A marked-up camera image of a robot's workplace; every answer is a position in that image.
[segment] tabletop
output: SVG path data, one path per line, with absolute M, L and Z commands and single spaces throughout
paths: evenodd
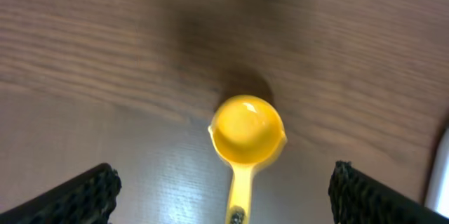
M 449 109 L 449 0 L 0 0 L 0 211 L 101 162 L 112 223 L 222 223 L 207 126 L 268 100 L 288 143 L 252 223 L 331 223 L 334 163 L 422 203 Z

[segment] black object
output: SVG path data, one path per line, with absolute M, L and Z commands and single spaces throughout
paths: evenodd
M 121 181 L 109 164 L 100 164 L 56 188 L 0 214 L 2 224 L 106 224 L 115 209 Z
M 329 197 L 335 224 L 449 224 L 449 220 L 405 198 L 387 186 L 337 162 Z

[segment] glossy table surface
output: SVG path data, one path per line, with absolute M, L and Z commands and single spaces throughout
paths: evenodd
M 274 103 L 252 223 L 331 223 L 335 161 L 422 202 L 449 108 L 449 0 L 0 0 L 0 211 L 100 162 L 112 223 L 223 223 L 206 130 Z

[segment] yellow spoon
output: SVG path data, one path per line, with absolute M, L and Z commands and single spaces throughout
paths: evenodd
M 218 155 L 234 171 L 225 224 L 248 224 L 253 177 L 287 142 L 282 120 L 268 102 L 238 95 L 224 102 L 208 130 Z

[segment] yellow object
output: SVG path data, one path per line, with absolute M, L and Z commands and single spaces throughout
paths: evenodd
M 209 126 L 219 156 L 234 171 L 226 223 L 249 223 L 254 175 L 271 164 L 287 142 L 282 120 L 266 101 L 251 95 L 227 100 Z

